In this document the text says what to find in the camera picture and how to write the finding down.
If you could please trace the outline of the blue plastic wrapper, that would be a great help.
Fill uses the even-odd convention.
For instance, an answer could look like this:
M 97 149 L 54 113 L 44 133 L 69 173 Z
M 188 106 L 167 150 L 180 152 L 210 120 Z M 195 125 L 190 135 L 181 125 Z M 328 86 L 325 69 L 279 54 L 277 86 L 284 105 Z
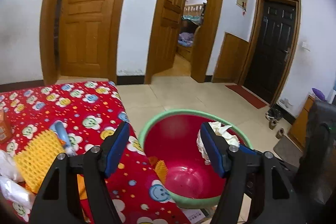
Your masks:
M 57 138 L 60 140 L 60 143 L 62 147 L 64 148 L 66 154 L 68 156 L 76 156 L 76 152 L 74 148 L 72 147 L 72 144 L 70 142 L 70 138 L 68 136 L 68 133 L 66 131 L 66 128 L 64 127 L 64 124 L 62 121 L 55 121 L 50 129 L 56 133 Z

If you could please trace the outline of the shoes by door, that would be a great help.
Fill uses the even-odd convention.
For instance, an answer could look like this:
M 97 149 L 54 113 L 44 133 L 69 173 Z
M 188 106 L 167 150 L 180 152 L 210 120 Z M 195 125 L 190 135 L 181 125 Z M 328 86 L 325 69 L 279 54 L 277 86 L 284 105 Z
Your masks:
M 269 110 L 265 114 L 266 119 L 269 121 L 269 128 L 271 130 L 275 129 L 278 122 L 282 119 L 283 115 L 280 110 L 270 107 Z M 279 128 L 276 133 L 276 138 L 281 139 L 284 136 L 285 132 L 283 128 Z

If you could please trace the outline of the small yellow foam net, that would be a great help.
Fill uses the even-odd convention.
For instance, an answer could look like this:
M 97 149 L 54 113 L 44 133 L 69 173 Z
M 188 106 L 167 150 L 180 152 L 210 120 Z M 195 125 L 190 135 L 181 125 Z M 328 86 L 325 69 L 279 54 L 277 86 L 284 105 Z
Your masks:
M 156 165 L 154 167 L 154 171 L 157 174 L 159 180 L 163 185 L 166 183 L 167 174 L 168 174 L 168 168 L 163 160 L 159 160 L 156 162 Z

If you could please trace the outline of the black entrance door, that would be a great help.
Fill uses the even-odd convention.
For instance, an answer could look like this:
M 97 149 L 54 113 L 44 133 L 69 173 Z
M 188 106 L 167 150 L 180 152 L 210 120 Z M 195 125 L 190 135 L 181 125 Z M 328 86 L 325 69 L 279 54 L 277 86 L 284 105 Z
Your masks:
M 295 7 L 264 2 L 257 44 L 244 87 L 270 103 L 280 83 L 291 48 Z

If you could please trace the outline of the yellow foam fruit net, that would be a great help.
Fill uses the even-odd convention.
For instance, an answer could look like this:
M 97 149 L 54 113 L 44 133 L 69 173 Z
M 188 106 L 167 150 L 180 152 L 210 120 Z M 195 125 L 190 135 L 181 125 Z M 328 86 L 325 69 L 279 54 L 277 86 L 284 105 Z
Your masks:
M 31 192 L 38 193 L 55 158 L 64 152 L 56 133 L 45 130 L 32 138 L 24 149 L 14 156 L 15 165 Z

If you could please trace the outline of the orange cardboard box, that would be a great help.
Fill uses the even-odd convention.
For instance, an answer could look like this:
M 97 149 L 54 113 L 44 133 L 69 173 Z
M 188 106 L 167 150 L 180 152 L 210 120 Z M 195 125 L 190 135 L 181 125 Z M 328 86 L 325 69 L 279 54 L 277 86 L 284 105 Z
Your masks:
M 10 120 L 7 114 L 1 110 L 0 111 L 0 144 L 5 143 L 13 136 Z

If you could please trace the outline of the bunk bed with bedding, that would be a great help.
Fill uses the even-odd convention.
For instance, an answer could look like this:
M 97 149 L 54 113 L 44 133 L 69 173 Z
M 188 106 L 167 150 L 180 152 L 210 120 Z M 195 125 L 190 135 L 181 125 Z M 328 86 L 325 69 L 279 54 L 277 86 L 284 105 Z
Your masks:
M 177 53 L 191 61 L 195 32 L 203 23 L 206 3 L 185 5 L 178 36 Z

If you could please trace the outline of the closed wooden door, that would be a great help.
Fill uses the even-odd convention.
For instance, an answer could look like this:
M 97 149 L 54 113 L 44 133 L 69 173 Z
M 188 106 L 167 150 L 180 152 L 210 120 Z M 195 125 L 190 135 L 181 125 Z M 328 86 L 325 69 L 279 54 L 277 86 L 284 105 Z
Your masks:
M 62 0 L 59 62 L 64 76 L 108 76 L 114 0 Z

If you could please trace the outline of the open wooden door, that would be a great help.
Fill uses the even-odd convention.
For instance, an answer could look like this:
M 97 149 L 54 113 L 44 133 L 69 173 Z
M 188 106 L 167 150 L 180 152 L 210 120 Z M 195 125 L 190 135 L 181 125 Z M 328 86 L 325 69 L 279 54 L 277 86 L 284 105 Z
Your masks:
M 155 41 L 154 74 L 173 67 L 185 1 L 186 0 L 163 1 L 158 38 Z

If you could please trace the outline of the wooden wall cabinet panel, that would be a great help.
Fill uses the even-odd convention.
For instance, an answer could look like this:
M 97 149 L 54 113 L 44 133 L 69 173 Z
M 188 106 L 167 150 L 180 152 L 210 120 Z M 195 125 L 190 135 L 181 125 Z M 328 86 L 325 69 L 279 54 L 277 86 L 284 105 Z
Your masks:
M 213 74 L 213 83 L 239 82 L 249 51 L 249 42 L 226 32 Z

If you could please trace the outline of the red door mat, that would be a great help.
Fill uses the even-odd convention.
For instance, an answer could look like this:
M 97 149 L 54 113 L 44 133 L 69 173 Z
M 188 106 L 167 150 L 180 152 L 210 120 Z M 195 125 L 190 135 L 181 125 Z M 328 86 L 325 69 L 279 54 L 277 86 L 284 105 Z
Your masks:
M 244 89 L 240 85 L 226 85 L 226 87 L 233 92 L 237 93 L 239 96 L 243 97 L 247 102 L 249 102 L 256 109 L 261 109 L 266 106 L 266 103 L 260 100 L 258 97 Z

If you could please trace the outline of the red green trash bin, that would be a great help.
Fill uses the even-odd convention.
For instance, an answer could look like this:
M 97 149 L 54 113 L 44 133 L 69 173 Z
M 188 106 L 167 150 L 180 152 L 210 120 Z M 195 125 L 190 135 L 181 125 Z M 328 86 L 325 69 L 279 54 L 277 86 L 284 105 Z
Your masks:
M 175 203 L 184 209 L 202 209 L 219 203 L 225 186 L 210 165 L 205 164 L 197 136 L 205 122 L 229 122 L 191 109 L 164 111 L 151 118 L 138 134 L 138 141 L 151 165 L 165 163 L 161 183 Z

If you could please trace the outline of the red smiley flower tablecloth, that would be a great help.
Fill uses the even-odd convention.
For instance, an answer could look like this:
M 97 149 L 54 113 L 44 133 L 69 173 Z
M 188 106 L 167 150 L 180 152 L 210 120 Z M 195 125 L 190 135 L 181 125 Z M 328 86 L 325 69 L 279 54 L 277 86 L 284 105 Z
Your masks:
M 62 122 L 78 155 L 101 145 L 128 117 L 116 85 L 105 81 L 52 85 L 1 94 L 13 137 L 1 150 L 17 157 L 44 130 Z M 133 131 L 106 187 L 122 223 L 188 223 L 159 181 Z

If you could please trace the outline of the cream paper ball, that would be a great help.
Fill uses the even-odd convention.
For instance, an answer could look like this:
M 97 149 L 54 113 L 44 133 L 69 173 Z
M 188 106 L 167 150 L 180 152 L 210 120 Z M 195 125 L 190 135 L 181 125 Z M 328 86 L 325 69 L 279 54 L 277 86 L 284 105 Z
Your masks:
M 208 122 L 207 124 L 210 126 L 210 128 L 215 134 L 215 143 L 218 143 L 219 141 L 222 143 L 223 141 L 225 141 L 227 145 L 233 145 L 238 148 L 240 147 L 241 142 L 238 136 L 235 135 L 234 133 L 229 132 L 229 129 L 232 129 L 231 125 L 224 125 L 219 121 Z M 203 139 L 201 136 L 201 130 L 198 131 L 196 143 L 197 143 L 198 151 L 204 160 L 204 164 L 210 165 L 211 161 L 210 161 L 209 153 L 207 152 L 206 146 L 203 142 Z

